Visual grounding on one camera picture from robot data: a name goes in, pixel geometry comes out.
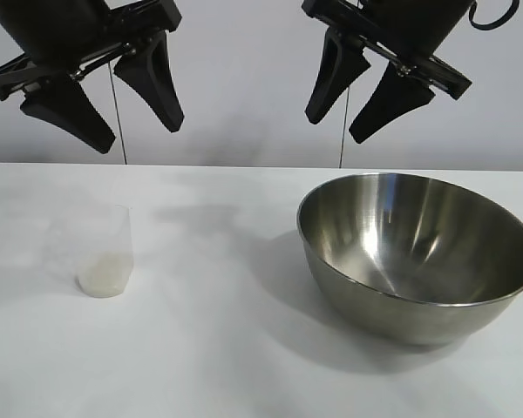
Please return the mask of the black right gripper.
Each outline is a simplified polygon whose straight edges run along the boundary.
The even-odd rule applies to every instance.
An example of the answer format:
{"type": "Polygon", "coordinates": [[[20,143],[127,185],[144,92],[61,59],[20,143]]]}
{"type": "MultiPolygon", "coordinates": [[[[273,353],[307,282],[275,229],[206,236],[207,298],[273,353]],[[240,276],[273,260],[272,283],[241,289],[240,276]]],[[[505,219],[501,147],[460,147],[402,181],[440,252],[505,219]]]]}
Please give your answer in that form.
{"type": "Polygon", "coordinates": [[[460,98],[472,82],[434,53],[471,4],[392,0],[362,1],[357,6],[348,1],[304,1],[306,15],[331,28],[324,35],[319,71],[305,109],[308,121],[319,124],[343,92],[370,68],[363,48],[390,64],[350,125],[357,144],[396,118],[428,105],[434,99],[428,84],[460,98]],[[407,76],[400,76],[397,70],[407,76]]]}

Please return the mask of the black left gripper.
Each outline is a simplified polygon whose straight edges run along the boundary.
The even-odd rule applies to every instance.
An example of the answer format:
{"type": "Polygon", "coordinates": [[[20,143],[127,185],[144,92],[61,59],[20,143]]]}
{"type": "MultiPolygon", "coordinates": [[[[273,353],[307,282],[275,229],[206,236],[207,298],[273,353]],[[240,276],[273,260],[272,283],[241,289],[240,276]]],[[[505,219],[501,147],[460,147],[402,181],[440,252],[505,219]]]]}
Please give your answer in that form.
{"type": "MultiPolygon", "coordinates": [[[[178,28],[175,2],[137,1],[112,9],[104,1],[0,1],[0,25],[23,51],[0,66],[1,101],[40,78],[69,74],[80,80],[124,55],[114,74],[170,132],[181,128],[184,112],[162,32],[178,28]]],[[[74,80],[48,80],[25,94],[20,110],[99,153],[108,153],[116,138],[74,80]]]]}

